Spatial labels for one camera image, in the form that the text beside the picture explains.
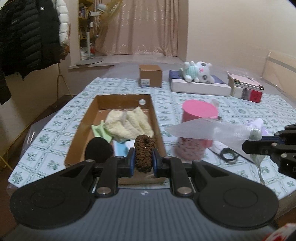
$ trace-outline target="metal bolt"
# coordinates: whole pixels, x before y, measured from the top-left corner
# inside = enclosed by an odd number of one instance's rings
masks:
[[[111,189],[109,187],[99,187],[96,191],[98,194],[106,195],[111,192]]]
[[[178,188],[177,191],[178,191],[178,193],[183,194],[183,195],[192,193],[192,189],[189,187],[180,187],[180,188]]]

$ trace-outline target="open cardboard box tray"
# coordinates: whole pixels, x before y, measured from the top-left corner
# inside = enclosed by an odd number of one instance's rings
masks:
[[[161,156],[165,156],[165,147],[150,95],[98,95],[92,101],[77,129],[65,159],[65,165],[74,165],[84,161],[85,148],[88,142],[94,138],[91,125],[99,125],[101,120],[106,119],[111,110],[135,109],[138,106],[140,106],[143,112],[148,116],[148,122],[154,131],[153,138],[155,139],[158,152]],[[165,178],[151,177],[153,177],[153,170],[150,173],[140,173],[135,170],[132,178],[122,177],[118,180],[118,184],[155,184],[162,183],[165,180]]]

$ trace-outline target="pink mug with pattern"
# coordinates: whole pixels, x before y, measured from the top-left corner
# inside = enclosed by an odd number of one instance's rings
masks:
[[[203,102],[199,100],[187,100],[183,103],[182,109],[182,122],[198,118],[218,118],[217,108],[208,102]],[[212,140],[180,137],[176,145],[176,152],[181,158],[185,160],[200,160],[203,158],[206,148],[211,147],[212,144]]]

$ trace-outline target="plush toy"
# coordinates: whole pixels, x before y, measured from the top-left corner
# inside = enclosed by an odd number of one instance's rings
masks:
[[[210,75],[210,63],[197,62],[193,61],[184,62],[184,68],[180,69],[180,75],[185,79],[186,82],[196,82],[196,83],[215,83],[215,79]]]

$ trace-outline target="brown braided rope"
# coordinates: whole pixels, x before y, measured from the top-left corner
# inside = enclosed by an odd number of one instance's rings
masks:
[[[153,138],[139,135],[135,140],[136,170],[148,173],[152,169],[152,150],[156,147]]]

